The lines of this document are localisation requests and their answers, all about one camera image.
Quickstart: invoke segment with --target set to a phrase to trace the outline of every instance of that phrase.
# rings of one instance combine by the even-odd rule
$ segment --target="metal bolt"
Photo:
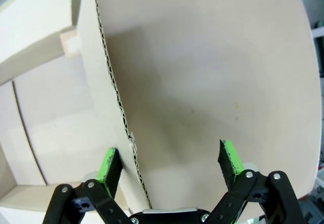
[[[209,214],[202,215],[201,222],[205,222],[205,220],[207,219],[208,216],[209,216]]]
[[[250,171],[246,172],[245,176],[248,177],[248,178],[251,178],[251,177],[253,177],[253,173],[250,172]]]
[[[131,221],[132,221],[133,224],[138,224],[138,223],[140,223],[140,222],[138,221],[138,219],[135,218],[135,217],[133,217],[133,218],[131,219]]]
[[[280,174],[279,174],[279,173],[275,173],[275,174],[273,175],[273,178],[274,178],[275,180],[279,180],[281,177],[280,177]]]
[[[92,188],[95,184],[93,182],[88,183],[88,187]]]

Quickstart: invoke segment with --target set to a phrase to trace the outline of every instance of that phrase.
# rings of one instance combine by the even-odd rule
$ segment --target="cardboard panel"
[[[0,86],[0,144],[17,184],[45,185],[27,141],[11,82]],[[2,177],[0,181],[7,190],[12,188],[11,180],[6,183]]]
[[[285,171],[297,197],[311,190],[321,105],[301,0],[98,3],[154,208],[215,207],[219,139],[263,174]]]
[[[82,58],[95,112],[105,134],[107,147],[118,147],[126,174],[120,179],[133,212],[148,208],[145,187],[136,161],[136,146],[128,132],[125,113],[114,81],[101,28],[96,0],[82,0],[77,30],[82,43]]]
[[[0,85],[63,54],[60,34],[54,33],[0,63]]]

